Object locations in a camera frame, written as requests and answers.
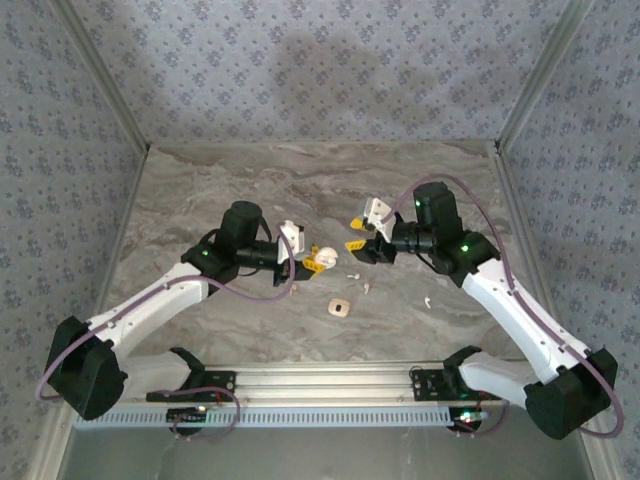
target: white cable tray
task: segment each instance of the white cable tray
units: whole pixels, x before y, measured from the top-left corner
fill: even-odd
[[[81,429],[167,427],[166,408],[113,408],[95,420],[78,417],[75,427]],[[235,409],[223,407],[207,412],[203,427],[224,427],[231,423]],[[451,426],[448,407],[246,407],[238,428],[300,427],[442,427]],[[180,426],[194,426],[181,423]]]

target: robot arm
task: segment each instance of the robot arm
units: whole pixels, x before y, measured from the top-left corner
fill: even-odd
[[[268,241],[256,240],[260,226],[267,231]],[[213,295],[218,290],[213,283],[224,285],[235,279],[241,267],[272,271],[274,286],[310,279],[324,269],[305,253],[302,227],[287,221],[280,231],[280,238],[272,242],[260,207],[235,202],[220,228],[205,235],[159,280],[87,322],[75,317],[62,322],[47,368],[78,338],[95,334],[64,358],[48,378],[49,384],[85,420],[104,414],[122,397],[199,386],[193,378],[197,360],[188,352],[174,349],[160,356],[134,358],[129,354],[175,315]],[[289,252],[294,256],[294,272]]]
[[[444,362],[454,394],[463,398],[476,390],[504,398],[526,408],[536,425],[557,439],[607,408],[609,396],[567,348],[585,354],[613,386],[617,363],[609,352],[590,352],[514,278],[526,304],[563,343],[559,345],[533,320],[510,289],[499,252],[482,234],[462,228],[455,197],[444,183],[426,183],[413,193],[417,221],[404,222],[396,215],[385,222],[391,208],[380,199],[370,199],[352,226],[375,231],[376,236],[349,242],[347,249],[358,260],[373,264],[393,263],[400,252],[426,254],[436,273],[447,275],[487,309],[529,362],[523,367],[466,347]]]

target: beige object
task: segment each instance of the beige object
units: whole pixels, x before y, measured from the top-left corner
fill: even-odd
[[[350,309],[351,304],[342,298],[332,298],[329,302],[329,313],[336,317],[346,317]]]
[[[327,269],[333,268],[338,261],[338,252],[336,252],[334,248],[323,247],[318,250],[318,253],[313,257],[313,261]]]

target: marble surface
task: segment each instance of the marble surface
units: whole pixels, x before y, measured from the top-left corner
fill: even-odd
[[[152,148],[135,199],[108,304],[115,306],[179,261],[216,227],[235,200],[261,205],[272,229],[285,219],[305,226],[310,240],[333,246],[338,265],[272,305],[218,292],[147,338],[134,353],[182,346],[207,364],[432,360],[474,344],[491,354],[520,358],[517,347],[484,309],[415,257],[395,265],[365,265],[344,243],[363,234],[349,228],[368,196],[390,203],[416,178],[449,173],[465,181],[488,206],[513,258],[523,269],[510,232],[485,142],[306,144]],[[459,212],[471,229],[488,235],[473,204],[457,187]],[[411,204],[403,209],[412,215]],[[359,280],[347,274],[360,274]],[[371,289],[364,294],[363,284]],[[273,296],[271,273],[238,278],[235,288]],[[424,298],[431,298],[431,308]],[[350,315],[327,311],[340,297]]]

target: blue floral wallpaper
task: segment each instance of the blue floral wallpaper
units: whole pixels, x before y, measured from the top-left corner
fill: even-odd
[[[640,478],[640,3],[597,0],[508,156],[564,321],[620,361]]]
[[[565,0],[74,0],[150,143],[496,138]]]
[[[141,156],[44,1],[0,18],[0,479],[18,479],[53,330],[94,307]]]

